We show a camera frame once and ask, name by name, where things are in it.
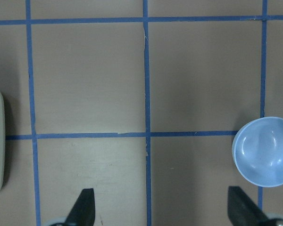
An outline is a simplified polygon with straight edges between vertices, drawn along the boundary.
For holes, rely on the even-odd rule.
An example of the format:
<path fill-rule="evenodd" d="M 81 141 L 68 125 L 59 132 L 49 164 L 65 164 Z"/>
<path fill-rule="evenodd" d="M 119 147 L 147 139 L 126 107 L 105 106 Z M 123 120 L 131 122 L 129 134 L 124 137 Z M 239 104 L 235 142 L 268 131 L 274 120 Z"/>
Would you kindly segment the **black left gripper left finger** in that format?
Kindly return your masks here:
<path fill-rule="evenodd" d="M 81 191 L 71 211 L 69 212 L 65 226 L 92 226 L 95 222 L 95 196 L 93 188 L 85 188 Z"/>

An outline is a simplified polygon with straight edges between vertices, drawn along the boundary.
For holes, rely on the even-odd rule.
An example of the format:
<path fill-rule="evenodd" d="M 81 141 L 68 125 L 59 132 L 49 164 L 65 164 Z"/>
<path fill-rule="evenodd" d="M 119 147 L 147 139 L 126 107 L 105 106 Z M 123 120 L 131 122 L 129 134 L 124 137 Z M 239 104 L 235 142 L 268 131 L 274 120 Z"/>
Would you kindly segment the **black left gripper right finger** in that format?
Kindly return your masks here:
<path fill-rule="evenodd" d="M 239 186 L 228 187 L 227 215 L 233 226 L 274 225 Z"/>

